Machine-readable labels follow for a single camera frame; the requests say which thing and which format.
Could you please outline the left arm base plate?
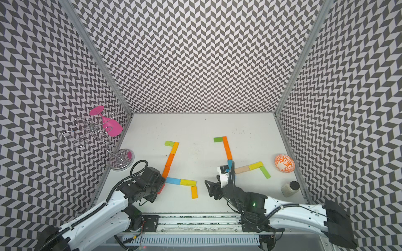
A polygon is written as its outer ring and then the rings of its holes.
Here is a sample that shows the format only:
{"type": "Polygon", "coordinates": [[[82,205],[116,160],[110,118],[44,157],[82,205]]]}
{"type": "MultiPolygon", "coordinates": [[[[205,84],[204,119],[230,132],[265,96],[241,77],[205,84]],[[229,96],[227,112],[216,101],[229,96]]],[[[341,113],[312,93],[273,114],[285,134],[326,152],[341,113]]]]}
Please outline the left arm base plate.
{"type": "Polygon", "coordinates": [[[159,219],[159,215],[142,215],[132,220],[129,229],[132,232],[154,233],[157,231],[159,219]]]}

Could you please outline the tan wooden block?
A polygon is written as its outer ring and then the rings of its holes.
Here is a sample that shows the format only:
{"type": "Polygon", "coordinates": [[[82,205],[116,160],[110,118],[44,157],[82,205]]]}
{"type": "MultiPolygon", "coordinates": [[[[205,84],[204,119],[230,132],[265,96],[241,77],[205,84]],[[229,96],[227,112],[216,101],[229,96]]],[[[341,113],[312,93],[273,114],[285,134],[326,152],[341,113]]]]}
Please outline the tan wooden block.
{"type": "Polygon", "coordinates": [[[239,168],[235,168],[235,174],[241,174],[250,171],[249,166],[243,166],[239,168]]]}

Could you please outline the orange block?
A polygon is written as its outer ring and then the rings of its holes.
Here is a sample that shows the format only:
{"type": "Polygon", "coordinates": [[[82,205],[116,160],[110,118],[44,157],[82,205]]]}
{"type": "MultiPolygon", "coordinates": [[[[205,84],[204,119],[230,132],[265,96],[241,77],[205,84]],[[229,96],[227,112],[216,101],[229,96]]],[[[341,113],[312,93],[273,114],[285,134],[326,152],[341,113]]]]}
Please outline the orange block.
{"type": "Polygon", "coordinates": [[[229,152],[230,147],[229,147],[229,143],[228,143],[228,140],[227,140],[226,136],[223,137],[223,144],[224,144],[225,151],[229,152]]]}
{"type": "Polygon", "coordinates": [[[171,167],[173,159],[174,159],[174,156],[175,156],[174,154],[169,155],[168,160],[166,161],[165,167],[171,167]]]}
{"type": "Polygon", "coordinates": [[[169,175],[170,167],[166,166],[163,170],[162,177],[166,179],[169,175]]]}
{"type": "Polygon", "coordinates": [[[232,154],[230,149],[225,149],[227,160],[232,160],[232,154]]]}

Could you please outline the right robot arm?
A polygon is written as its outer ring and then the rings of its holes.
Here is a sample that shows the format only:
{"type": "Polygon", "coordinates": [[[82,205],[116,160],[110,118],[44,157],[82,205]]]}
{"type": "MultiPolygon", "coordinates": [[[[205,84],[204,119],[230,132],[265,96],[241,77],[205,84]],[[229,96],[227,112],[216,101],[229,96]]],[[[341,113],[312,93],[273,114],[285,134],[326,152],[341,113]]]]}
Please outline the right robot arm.
{"type": "Polygon", "coordinates": [[[233,181],[226,186],[205,181],[208,194],[224,199],[240,215],[245,232],[284,232],[296,229],[326,237],[338,247],[356,249],[350,214],[339,204],[327,200],[323,205],[303,205],[281,201],[260,193],[245,192],[233,181]]]}

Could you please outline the yellow-orange block bottom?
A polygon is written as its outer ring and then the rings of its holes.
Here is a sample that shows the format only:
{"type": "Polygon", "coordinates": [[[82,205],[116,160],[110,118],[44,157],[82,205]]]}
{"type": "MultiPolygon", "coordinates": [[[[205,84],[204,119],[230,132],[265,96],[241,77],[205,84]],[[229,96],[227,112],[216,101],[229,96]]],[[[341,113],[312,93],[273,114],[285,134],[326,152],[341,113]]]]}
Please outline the yellow-orange block bottom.
{"type": "Polygon", "coordinates": [[[198,191],[196,186],[191,187],[191,196],[192,199],[197,199],[198,198],[198,191]]]}

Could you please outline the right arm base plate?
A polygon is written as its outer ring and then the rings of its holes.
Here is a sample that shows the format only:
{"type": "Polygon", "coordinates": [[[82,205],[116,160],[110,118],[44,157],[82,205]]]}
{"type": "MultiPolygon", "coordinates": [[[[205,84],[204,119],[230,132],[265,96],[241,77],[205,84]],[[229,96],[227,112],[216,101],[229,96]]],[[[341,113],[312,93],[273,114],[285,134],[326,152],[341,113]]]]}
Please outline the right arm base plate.
{"type": "Polygon", "coordinates": [[[250,223],[245,217],[241,216],[240,220],[238,221],[241,225],[242,231],[246,233],[261,233],[261,232],[272,232],[272,233],[283,233],[285,232],[284,228],[275,229],[272,228],[267,223],[257,225],[254,223],[250,223]]]}

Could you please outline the sky blue block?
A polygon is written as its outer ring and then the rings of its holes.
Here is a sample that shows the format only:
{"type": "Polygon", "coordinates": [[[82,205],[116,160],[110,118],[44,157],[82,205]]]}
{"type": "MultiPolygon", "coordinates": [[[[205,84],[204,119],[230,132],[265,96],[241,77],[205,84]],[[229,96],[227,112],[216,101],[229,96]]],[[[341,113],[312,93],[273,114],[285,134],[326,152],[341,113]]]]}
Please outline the sky blue block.
{"type": "Polygon", "coordinates": [[[167,184],[180,185],[181,184],[181,179],[167,177],[165,182],[167,184]]]}

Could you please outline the yellow-orange block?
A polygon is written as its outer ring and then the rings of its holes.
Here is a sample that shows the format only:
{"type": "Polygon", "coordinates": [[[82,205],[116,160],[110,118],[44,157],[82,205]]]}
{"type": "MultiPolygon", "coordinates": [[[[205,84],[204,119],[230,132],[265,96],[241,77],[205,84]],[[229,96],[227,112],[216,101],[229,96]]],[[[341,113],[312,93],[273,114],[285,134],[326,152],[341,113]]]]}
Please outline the yellow-orange block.
{"type": "Polygon", "coordinates": [[[191,187],[191,196],[192,199],[197,199],[198,198],[198,191],[196,186],[191,187]]]}
{"type": "Polygon", "coordinates": [[[171,154],[175,155],[176,152],[177,152],[178,147],[179,147],[179,142],[174,142],[173,146],[172,146],[171,154]]]}

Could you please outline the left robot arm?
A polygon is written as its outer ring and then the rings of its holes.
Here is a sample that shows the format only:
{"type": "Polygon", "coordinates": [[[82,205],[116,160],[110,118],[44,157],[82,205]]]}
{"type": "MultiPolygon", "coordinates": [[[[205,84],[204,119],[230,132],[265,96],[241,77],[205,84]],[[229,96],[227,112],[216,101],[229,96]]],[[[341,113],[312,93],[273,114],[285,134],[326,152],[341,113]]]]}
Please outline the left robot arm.
{"type": "Polygon", "coordinates": [[[123,231],[139,232],[145,220],[134,203],[154,202],[166,178],[145,167],[114,186],[108,197],[81,216],[60,226],[48,226],[38,236],[36,251],[92,251],[123,231]]]}

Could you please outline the light green block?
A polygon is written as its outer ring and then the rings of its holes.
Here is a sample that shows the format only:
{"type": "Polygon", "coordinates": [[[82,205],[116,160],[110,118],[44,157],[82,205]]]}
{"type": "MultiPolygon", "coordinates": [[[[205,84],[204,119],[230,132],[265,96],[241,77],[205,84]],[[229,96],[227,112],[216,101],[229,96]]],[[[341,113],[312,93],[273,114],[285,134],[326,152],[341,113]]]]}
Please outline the light green block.
{"type": "Polygon", "coordinates": [[[263,175],[265,176],[266,179],[271,178],[270,173],[267,171],[267,169],[264,166],[261,166],[259,169],[263,173],[263,175]]]}

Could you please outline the lime green block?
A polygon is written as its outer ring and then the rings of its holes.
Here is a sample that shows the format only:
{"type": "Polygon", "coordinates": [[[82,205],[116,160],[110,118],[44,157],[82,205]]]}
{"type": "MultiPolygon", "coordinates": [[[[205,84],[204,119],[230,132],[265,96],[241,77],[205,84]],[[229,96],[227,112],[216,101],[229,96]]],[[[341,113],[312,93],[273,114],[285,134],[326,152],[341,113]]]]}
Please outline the lime green block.
{"type": "Polygon", "coordinates": [[[172,141],[165,141],[165,146],[170,146],[170,147],[173,147],[174,146],[174,144],[175,144],[175,142],[172,142],[172,141]]]}

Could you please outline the yellow block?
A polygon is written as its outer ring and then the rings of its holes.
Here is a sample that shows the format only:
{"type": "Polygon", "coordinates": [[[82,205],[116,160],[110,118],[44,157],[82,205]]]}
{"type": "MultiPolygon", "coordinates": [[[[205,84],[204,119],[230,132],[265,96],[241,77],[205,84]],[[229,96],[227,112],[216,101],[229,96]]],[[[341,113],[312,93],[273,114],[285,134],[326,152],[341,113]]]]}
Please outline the yellow block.
{"type": "Polygon", "coordinates": [[[254,170],[254,169],[258,169],[260,167],[263,167],[263,163],[262,162],[257,162],[254,164],[249,165],[249,169],[250,170],[254,170]]]}
{"type": "Polygon", "coordinates": [[[181,179],[181,180],[180,180],[180,185],[181,185],[181,186],[195,187],[195,186],[197,186],[197,181],[192,181],[192,180],[187,180],[187,179],[181,179]]]}

